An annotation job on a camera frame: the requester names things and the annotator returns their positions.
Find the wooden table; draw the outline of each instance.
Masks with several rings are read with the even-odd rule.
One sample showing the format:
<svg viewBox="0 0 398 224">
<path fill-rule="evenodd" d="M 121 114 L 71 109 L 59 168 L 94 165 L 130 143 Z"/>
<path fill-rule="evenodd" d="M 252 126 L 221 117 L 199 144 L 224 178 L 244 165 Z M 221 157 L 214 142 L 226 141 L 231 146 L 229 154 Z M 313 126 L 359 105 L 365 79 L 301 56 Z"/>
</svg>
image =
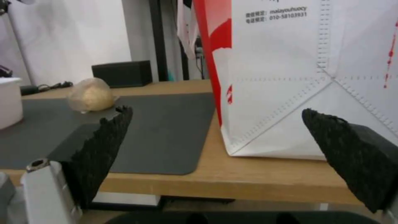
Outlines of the wooden table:
<svg viewBox="0 0 398 224">
<path fill-rule="evenodd" d="M 24 99 L 63 98 L 69 89 Z M 140 88 L 113 89 L 115 95 L 211 92 L 209 81 L 153 83 Z M 24 171 L 2 170 L 19 185 Z M 110 173 L 100 191 L 209 198 L 289 202 L 361 204 L 324 161 L 242 158 L 226 153 L 216 114 L 195 172 L 184 175 Z"/>
</svg>

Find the white shopping bag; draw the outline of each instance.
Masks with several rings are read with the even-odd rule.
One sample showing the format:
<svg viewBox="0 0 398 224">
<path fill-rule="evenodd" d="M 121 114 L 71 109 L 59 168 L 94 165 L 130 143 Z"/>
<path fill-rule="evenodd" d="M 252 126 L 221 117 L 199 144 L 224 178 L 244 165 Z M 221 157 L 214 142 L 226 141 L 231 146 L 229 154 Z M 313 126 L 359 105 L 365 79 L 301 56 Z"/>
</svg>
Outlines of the white shopping bag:
<svg viewBox="0 0 398 224">
<path fill-rule="evenodd" d="M 229 155 L 324 159 L 312 108 L 398 145 L 398 0 L 196 0 Z"/>
</svg>

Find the gray desk mat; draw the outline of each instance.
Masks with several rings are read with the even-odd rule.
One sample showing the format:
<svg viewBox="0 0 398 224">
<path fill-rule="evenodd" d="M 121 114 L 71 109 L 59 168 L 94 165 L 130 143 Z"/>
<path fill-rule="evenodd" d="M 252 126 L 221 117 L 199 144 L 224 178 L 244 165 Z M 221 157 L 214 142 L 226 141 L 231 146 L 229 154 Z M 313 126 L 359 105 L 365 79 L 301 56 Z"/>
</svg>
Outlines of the gray desk mat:
<svg viewBox="0 0 398 224">
<path fill-rule="evenodd" d="M 111 168 L 115 173 L 184 175 L 196 169 L 215 106 L 211 93 L 123 96 L 133 119 Z M 84 123 L 114 109 L 81 114 L 65 99 L 23 100 L 24 119 L 0 130 L 0 169 L 24 169 L 46 157 Z"/>
</svg>

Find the white bucket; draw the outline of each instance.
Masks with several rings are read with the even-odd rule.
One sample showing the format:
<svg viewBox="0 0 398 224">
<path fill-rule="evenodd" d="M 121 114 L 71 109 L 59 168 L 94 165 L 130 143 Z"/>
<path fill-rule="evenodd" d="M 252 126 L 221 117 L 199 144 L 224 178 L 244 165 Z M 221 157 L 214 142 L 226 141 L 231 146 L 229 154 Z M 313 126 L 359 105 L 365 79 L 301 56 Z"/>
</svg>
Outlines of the white bucket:
<svg viewBox="0 0 398 224">
<path fill-rule="evenodd" d="M 20 78 L 0 78 L 0 129 L 23 118 Z"/>
</svg>

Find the black box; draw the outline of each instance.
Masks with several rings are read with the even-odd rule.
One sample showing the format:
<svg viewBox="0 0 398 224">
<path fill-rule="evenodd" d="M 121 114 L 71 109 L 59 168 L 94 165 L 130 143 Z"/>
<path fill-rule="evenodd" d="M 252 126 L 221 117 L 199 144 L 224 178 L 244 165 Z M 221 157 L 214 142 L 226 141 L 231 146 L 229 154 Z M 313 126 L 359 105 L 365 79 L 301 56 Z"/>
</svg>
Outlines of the black box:
<svg viewBox="0 0 398 224">
<path fill-rule="evenodd" d="M 150 61 L 132 61 L 91 66 L 93 75 L 111 88 L 145 86 L 152 82 Z"/>
</svg>

